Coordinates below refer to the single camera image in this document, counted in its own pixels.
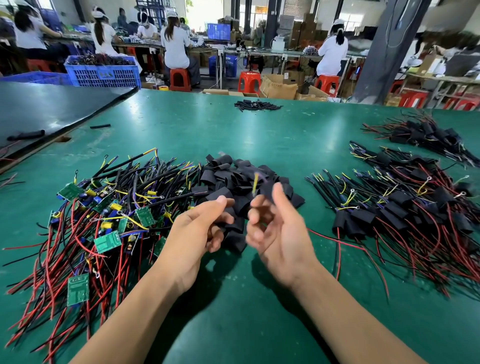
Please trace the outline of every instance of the factory worker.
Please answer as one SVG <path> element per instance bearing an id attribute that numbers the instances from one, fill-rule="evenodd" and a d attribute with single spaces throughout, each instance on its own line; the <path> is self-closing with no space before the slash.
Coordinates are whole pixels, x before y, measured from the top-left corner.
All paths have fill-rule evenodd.
<path id="1" fill-rule="evenodd" d="M 160 37 L 165 48 L 165 76 L 170 79 L 171 68 L 184 68 L 190 74 L 192 86 L 200 83 L 200 65 L 197 59 L 187 57 L 185 47 L 191 48 L 192 43 L 187 32 L 180 28 L 180 20 L 176 12 L 167 12 L 168 24 L 162 28 Z"/>
<path id="2" fill-rule="evenodd" d="M 146 40 L 147 42 L 158 41 L 160 38 L 158 36 L 158 30 L 155 25 L 151 24 L 148 20 L 147 13 L 143 12 L 141 15 L 141 23 L 138 26 L 137 35 L 139 38 Z M 142 66 L 142 74 L 147 74 L 147 65 L 144 61 L 144 55 L 148 56 L 150 54 L 149 48 L 137 47 L 135 49 L 137 54 L 138 62 Z M 159 72 L 162 68 L 160 64 L 160 59 L 158 59 L 158 54 L 160 53 L 159 49 L 155 49 L 155 54 L 153 55 L 153 60 L 155 62 L 155 68 Z"/>
<path id="3" fill-rule="evenodd" d="M 348 41 L 343 35 L 344 23 L 341 19 L 333 22 L 330 36 L 318 50 L 318 55 L 323 57 L 317 66 L 318 76 L 336 76 L 340 72 L 340 62 L 346 57 L 348 50 Z"/>
<path id="4" fill-rule="evenodd" d="M 115 32 L 115 29 L 108 23 L 108 17 L 102 8 L 95 6 L 92 10 L 92 16 L 95 19 L 94 23 L 90 24 L 90 31 L 93 34 L 93 42 L 95 44 L 95 53 L 105 53 L 109 56 L 127 56 L 127 54 L 118 53 L 113 49 L 112 42 L 120 43 L 121 39 Z M 137 60 L 135 64 L 138 67 L 138 72 L 142 71 Z"/>
<path id="5" fill-rule="evenodd" d="M 15 42 L 21 53 L 28 59 L 63 62 L 70 55 L 66 45 L 43 42 L 43 34 L 60 38 L 62 34 L 55 32 L 43 24 L 38 9 L 25 0 L 16 0 L 18 11 L 14 16 Z"/>

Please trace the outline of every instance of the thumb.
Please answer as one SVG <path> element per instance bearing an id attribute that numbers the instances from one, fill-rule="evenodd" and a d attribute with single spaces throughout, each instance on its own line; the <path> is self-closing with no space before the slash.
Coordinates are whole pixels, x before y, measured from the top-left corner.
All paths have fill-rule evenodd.
<path id="1" fill-rule="evenodd" d="M 219 196 L 215 201 L 204 202 L 199 206 L 203 206 L 203 209 L 193 223 L 208 229 L 227 207 L 227 198 Z"/>
<path id="2" fill-rule="evenodd" d="M 275 206 L 280 212 L 282 220 L 286 221 L 292 216 L 298 214 L 298 212 L 288 200 L 287 196 L 285 196 L 282 184 L 280 182 L 277 182 L 273 185 L 272 198 Z"/>

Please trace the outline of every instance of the white machine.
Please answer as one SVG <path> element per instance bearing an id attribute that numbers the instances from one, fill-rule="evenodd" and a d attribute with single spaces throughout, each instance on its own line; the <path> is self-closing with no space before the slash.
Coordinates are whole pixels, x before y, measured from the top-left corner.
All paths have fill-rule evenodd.
<path id="1" fill-rule="evenodd" d="M 272 40 L 272 50 L 284 50 L 285 49 L 285 41 L 284 37 L 276 36 L 274 40 Z"/>

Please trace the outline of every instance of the green workbench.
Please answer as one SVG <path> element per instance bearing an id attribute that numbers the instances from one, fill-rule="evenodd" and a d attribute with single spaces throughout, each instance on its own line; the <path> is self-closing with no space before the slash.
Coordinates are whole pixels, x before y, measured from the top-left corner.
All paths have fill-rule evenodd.
<path id="1" fill-rule="evenodd" d="M 70 133 L 71 141 L 53 143 L 3 176 L 17 172 L 23 184 L 0 190 L 3 231 L 0 247 L 39 243 L 35 222 L 45 224 L 60 205 L 56 192 L 73 179 L 95 173 L 105 154 L 137 155 L 158 147 L 163 159 L 204 162 L 207 154 L 225 152 L 234 159 L 266 164 L 290 178 L 295 191 L 306 199 L 299 211 L 308 227 L 331 234 L 334 214 L 303 178 L 327 169 L 332 174 L 366 170 L 367 164 L 348 150 L 349 140 L 371 150 L 378 145 L 397 148 L 386 140 L 363 134 L 363 122 L 378 125 L 402 109 L 367 105 L 271 100 L 278 111 L 240 112 L 237 97 L 140 90 Z M 478 113 L 435 110 L 442 127 L 454 127 L 470 150 L 480 155 Z M 111 128 L 89 129 L 111 123 Z M 423 155 L 435 156 L 412 146 Z M 442 166 L 452 161 L 442 159 Z M 449 172 L 454 178 L 479 171 L 461 166 Z M 316 254 L 331 270 L 335 243 L 311 236 Z M 2 251 L 0 263 L 34 253 L 37 248 Z M 331 354 L 291 296 L 273 281 L 254 249 L 241 257 L 221 250 L 206 257 L 199 278 L 170 312 L 148 356 L 160 363 L 328 363 Z M 0 268 L 0 286 L 18 282 L 32 271 L 33 259 Z M 362 251 L 342 248 L 340 282 L 387 328 L 431 364 L 479 361 L 480 305 L 461 291 L 451 299 L 430 283 L 412 281 L 411 273 L 391 264 L 382 266 L 388 287 Z M 0 342 L 10 337 L 7 328 L 23 313 L 30 291 L 0 295 Z M 30 333 L 13 350 L 0 353 L 2 363 L 41 363 L 45 352 L 29 354 L 50 334 L 52 322 Z M 58 363 L 66 363 L 85 342 L 80 336 L 62 349 Z"/>

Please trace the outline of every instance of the hand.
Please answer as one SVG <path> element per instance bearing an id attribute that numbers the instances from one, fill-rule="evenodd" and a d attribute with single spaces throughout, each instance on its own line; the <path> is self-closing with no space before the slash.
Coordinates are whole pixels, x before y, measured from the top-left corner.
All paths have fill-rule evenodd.
<path id="1" fill-rule="evenodd" d="M 168 272 L 179 289 L 186 292 L 195 282 L 200 260 L 207 252 L 216 252 L 223 241 L 223 232 L 216 221 L 233 224 L 233 217 L 224 212 L 233 206 L 232 198 L 220 196 L 185 211 L 175 219 L 156 266 Z"/>
<path id="2" fill-rule="evenodd" d="M 283 193 L 281 183 L 275 183 L 272 197 L 274 205 L 263 195 L 252 200 L 246 241 L 258 250 L 275 279 L 293 290 L 318 260 L 305 221 Z"/>

